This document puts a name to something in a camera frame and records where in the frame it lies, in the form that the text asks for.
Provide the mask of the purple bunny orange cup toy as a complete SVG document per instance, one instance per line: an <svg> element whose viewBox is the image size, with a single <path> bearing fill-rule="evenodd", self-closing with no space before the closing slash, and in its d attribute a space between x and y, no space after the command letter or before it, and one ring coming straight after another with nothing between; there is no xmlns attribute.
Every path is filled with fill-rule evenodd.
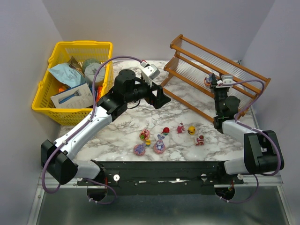
<svg viewBox="0 0 300 225"><path fill-rule="evenodd" d="M210 73L210 74L208 74L207 77L204 78L203 83L204 83L204 85L205 85L207 88L209 88L210 85L211 85L212 77L213 77L213 73Z"/></svg>

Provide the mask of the pink figure toy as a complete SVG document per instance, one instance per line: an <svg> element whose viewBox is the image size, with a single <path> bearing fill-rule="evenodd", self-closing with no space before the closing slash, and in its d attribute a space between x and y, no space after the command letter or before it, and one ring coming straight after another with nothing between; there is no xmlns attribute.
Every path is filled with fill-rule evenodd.
<svg viewBox="0 0 300 225"><path fill-rule="evenodd" d="M184 125L183 123L181 122L178 126L177 126L177 133L178 134L182 134L185 132L185 128L184 128Z"/></svg>

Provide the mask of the purple bunny pink base toy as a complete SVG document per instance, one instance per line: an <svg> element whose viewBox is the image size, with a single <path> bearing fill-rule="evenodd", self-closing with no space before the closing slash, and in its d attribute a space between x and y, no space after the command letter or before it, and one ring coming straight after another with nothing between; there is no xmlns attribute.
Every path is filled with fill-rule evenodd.
<svg viewBox="0 0 300 225"><path fill-rule="evenodd" d="M153 150L154 150L154 152L157 153L157 154L162 154L162 153L164 153L164 151L165 151L165 149L166 149L165 144L164 144L164 142L163 142L163 139L164 139L165 137L164 137L163 135L161 135L161 134L158 134L157 137L158 137L158 140L157 140L156 143L154 144Z"/></svg>

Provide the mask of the purple bunny pink donut toy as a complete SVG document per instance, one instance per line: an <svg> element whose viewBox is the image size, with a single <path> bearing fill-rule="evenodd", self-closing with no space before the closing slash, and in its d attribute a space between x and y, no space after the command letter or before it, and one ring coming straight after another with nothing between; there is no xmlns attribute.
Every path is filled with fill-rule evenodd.
<svg viewBox="0 0 300 225"><path fill-rule="evenodd" d="M146 152L146 144L142 143L142 144L138 144L133 148L133 152L137 155L137 156L143 156Z"/></svg>

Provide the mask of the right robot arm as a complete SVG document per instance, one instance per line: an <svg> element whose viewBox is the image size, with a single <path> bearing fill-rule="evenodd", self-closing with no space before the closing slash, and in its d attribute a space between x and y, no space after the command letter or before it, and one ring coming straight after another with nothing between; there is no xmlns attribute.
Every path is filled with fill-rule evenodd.
<svg viewBox="0 0 300 225"><path fill-rule="evenodd" d="M276 175L284 168L284 159L277 135L272 130L260 130L250 127L238 120L240 115L240 100L229 96L230 87L237 85L232 75L222 75L219 79L214 73L206 78L214 95L216 116L213 119L214 128L229 135L244 147L241 158L224 162L227 174L261 174Z"/></svg>

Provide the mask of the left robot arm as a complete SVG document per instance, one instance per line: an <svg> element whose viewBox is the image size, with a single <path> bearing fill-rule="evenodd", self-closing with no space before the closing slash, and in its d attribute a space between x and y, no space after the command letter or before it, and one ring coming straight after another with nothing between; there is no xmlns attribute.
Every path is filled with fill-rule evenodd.
<svg viewBox="0 0 300 225"><path fill-rule="evenodd" d="M136 77L129 69L123 69L114 80L114 86L101 97L96 107L70 132L55 142L46 140L41 145L41 166L43 173L52 175L64 185L73 178L94 179L100 173L100 166L92 161L75 161L79 150L101 129L122 115L128 103L144 99L159 109L171 99L163 92L161 85L153 80L159 69L147 65L141 70L142 77Z"/></svg>

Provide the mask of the wooden tiered shelf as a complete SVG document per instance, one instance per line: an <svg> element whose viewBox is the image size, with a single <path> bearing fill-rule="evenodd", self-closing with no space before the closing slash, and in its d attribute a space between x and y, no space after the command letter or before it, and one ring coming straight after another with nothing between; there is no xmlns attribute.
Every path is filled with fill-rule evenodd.
<svg viewBox="0 0 300 225"><path fill-rule="evenodd" d="M262 81L265 87L271 81L270 78L240 65L182 34L171 42L170 48L175 51L175 54L164 67L168 76L161 83L162 87L176 78L195 88L202 98L213 98L214 95L209 89L207 81L209 75L215 74L217 79L223 75L231 75L235 85L229 89L229 94L240 99L241 117L249 110L248 104L254 102L254 99L264 90L255 80Z"/></svg>

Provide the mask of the red cap toy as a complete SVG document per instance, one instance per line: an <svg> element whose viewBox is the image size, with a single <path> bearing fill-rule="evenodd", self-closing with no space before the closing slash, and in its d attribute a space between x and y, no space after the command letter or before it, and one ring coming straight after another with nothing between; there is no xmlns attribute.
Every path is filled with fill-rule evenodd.
<svg viewBox="0 0 300 225"><path fill-rule="evenodd" d="M170 129L169 129L168 127L165 127L165 128L163 128L161 134L163 134L163 135L168 135L169 132L170 132Z"/></svg>

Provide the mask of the small yellow blue toy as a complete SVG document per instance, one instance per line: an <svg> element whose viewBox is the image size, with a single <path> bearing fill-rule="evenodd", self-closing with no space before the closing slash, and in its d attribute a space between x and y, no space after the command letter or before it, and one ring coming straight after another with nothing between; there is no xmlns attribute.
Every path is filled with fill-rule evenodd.
<svg viewBox="0 0 300 225"><path fill-rule="evenodd" d="M147 139L147 140L145 141L145 144L146 144L146 146L151 146L151 140L150 140L150 139Z"/></svg>

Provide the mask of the orange box in basket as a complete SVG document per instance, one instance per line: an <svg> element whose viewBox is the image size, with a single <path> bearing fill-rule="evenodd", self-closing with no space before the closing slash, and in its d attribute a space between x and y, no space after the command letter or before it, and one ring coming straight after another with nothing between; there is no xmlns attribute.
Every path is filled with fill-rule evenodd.
<svg viewBox="0 0 300 225"><path fill-rule="evenodd" d="M102 86L98 86L98 89L97 89L97 95L96 95L96 103L100 100L100 98L101 98L101 93L102 93L102 89L103 89L103 87Z"/></svg>

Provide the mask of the red white figure toy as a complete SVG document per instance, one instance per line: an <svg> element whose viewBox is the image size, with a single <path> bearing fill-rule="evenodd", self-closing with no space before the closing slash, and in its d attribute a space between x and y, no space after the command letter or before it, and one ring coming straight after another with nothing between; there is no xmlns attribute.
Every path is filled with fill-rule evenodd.
<svg viewBox="0 0 300 225"><path fill-rule="evenodd" d="M196 146L204 145L204 136L203 135L200 135L198 138L196 138L195 145Z"/></svg>

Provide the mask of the grey roll in basket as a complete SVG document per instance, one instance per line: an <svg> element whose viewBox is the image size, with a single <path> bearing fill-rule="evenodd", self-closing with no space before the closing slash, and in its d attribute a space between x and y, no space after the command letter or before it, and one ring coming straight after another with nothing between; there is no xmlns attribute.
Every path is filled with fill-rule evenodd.
<svg viewBox="0 0 300 225"><path fill-rule="evenodd" d="M90 87L92 87L92 82L93 82L95 73L100 68L100 66L101 66L100 63L94 62L94 63L89 64L84 71L85 81ZM98 88L99 86L103 85L104 78L105 78L105 67L101 68L101 70L99 71L99 73L96 77L95 88Z"/></svg>

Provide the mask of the razor package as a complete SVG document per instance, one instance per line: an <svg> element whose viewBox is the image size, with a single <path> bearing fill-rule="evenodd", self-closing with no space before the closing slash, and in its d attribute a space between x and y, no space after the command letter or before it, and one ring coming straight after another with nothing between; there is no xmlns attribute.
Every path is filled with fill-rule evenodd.
<svg viewBox="0 0 300 225"><path fill-rule="evenodd" d="M56 108L63 109L80 109L93 105L93 95L87 83L60 92L50 99Z"/></svg>

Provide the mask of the green round container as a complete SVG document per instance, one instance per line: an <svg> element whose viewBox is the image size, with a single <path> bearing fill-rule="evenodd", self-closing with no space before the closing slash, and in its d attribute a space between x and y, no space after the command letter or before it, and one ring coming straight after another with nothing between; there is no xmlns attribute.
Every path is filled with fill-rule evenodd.
<svg viewBox="0 0 300 225"><path fill-rule="evenodd" d="M98 64L101 64L101 62L98 61L98 60L95 59L95 58L87 59L87 60L85 60L85 61L83 62L83 64L82 64L82 71L84 72L85 69L87 68L87 66L89 66L89 65L92 64L92 63L98 63Z"/></svg>

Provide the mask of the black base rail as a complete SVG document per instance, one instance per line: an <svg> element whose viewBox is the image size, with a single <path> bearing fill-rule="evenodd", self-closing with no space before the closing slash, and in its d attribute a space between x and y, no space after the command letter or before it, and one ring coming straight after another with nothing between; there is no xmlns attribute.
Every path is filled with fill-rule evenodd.
<svg viewBox="0 0 300 225"><path fill-rule="evenodd" d="M223 161L99 161L94 179L117 195L214 195L217 188L243 184L228 175Z"/></svg>

